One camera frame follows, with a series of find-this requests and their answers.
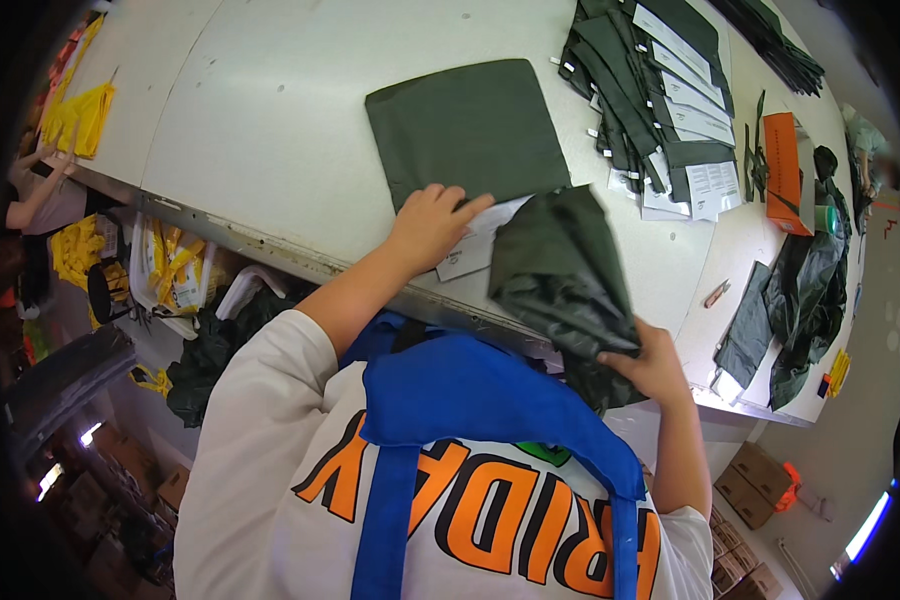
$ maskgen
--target person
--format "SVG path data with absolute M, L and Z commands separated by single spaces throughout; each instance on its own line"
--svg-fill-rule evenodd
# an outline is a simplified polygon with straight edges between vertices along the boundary
M 385 450 L 393 456 L 394 449 L 366 440 L 369 399 L 378 390 L 372 374 L 381 373 L 374 369 L 383 362 L 338 370 L 338 360 L 378 311 L 444 259 L 468 222 L 493 205 L 492 197 L 481 196 L 455 211 L 464 198 L 457 186 L 414 191 L 382 245 L 264 326 L 227 365 L 211 393 L 180 506 L 173 564 L 178 597 L 324 599 L 349 598 L 351 587 L 359 592 L 360 547 L 374 542 L 363 534 L 377 519 L 367 517 L 368 506 L 378 480 L 390 476 L 378 473 Z M 652 490 L 634 513 L 636 597 L 711 598 L 710 475 L 697 408 L 670 335 L 640 319 L 636 328 L 637 358 L 599 358 L 660 408 Z M 517 363 L 501 352 L 493 360 Z M 564 384 L 526 365 L 517 372 L 549 384 L 555 396 L 572 395 L 588 425 L 596 423 L 636 461 Z M 460 380 L 469 375 L 459 374 Z M 437 404 L 412 412 L 426 417 Z M 616 531 L 617 517 L 611 522 L 607 489 L 576 458 L 551 461 L 517 444 L 470 438 L 411 451 L 418 470 L 416 486 L 409 482 L 409 529 L 402 530 L 409 532 L 405 567 L 388 595 L 612 595 L 610 530 Z M 639 463 L 636 470 L 642 498 Z
M 100 210 L 130 203 L 128 194 L 114 193 L 106 186 L 108 177 L 73 164 L 79 127 L 80 122 L 73 126 L 70 148 L 64 157 L 55 156 L 58 136 L 13 162 L 3 192 L 6 203 L 3 225 L 7 230 L 19 230 L 24 235 L 51 234 Z M 52 168 L 48 176 L 31 170 L 38 162 L 45 162 Z M 74 179 L 83 179 L 90 185 Z
M 860 191 L 873 199 L 884 185 L 900 190 L 900 160 L 890 142 L 850 104 L 845 103 L 840 112 L 859 165 Z

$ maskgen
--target green cup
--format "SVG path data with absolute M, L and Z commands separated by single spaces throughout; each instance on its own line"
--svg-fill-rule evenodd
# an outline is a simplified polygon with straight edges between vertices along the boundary
M 836 206 L 815 206 L 814 229 L 818 232 L 836 234 L 838 218 Z

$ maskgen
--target orange box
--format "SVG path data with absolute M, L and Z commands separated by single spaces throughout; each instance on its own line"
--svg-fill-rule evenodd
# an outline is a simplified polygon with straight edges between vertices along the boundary
M 787 234 L 813 235 L 816 173 L 813 142 L 792 112 L 763 117 L 767 218 Z

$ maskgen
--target crumpled dark green fabric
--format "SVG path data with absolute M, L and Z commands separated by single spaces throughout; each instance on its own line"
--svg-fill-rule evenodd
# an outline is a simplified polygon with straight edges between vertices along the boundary
M 636 356 L 640 342 L 613 234 L 587 186 L 538 194 L 497 229 L 488 294 L 552 340 L 567 384 L 598 415 L 646 400 L 595 360 Z
M 534 67 L 470 64 L 396 83 L 365 100 L 396 210 L 434 182 L 497 202 L 570 186 Z
M 769 378 L 773 410 L 786 406 L 804 388 L 810 365 L 830 349 L 847 308 L 851 216 L 833 182 L 836 156 L 826 147 L 817 147 L 814 155 L 817 174 L 823 178 L 816 181 L 816 204 L 836 207 L 837 230 L 788 235 L 766 282 L 762 265 L 754 265 L 737 315 L 714 356 L 717 365 L 746 389 L 776 337 L 783 349 Z
M 167 406 L 180 417 L 184 427 L 200 427 L 204 422 L 210 393 L 233 355 L 264 325 L 297 304 L 264 287 L 236 318 L 220 320 L 217 307 L 226 294 L 227 289 L 216 290 L 210 306 L 196 314 L 200 323 L 196 339 L 183 342 L 180 362 L 167 368 L 167 378 L 173 384 L 167 393 Z

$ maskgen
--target sleeve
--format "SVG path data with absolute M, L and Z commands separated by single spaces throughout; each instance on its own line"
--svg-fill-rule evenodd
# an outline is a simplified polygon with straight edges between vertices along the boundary
M 672 574 L 673 597 L 712 599 L 713 534 L 710 523 L 689 506 L 659 517 L 670 546 L 667 561 Z
M 324 422 L 324 386 L 336 371 L 324 330 L 296 310 L 269 322 L 227 365 L 210 394 L 180 506 L 174 573 L 181 598 L 221 573 L 226 589 L 216 596 L 240 597 L 268 563 L 259 553 Z

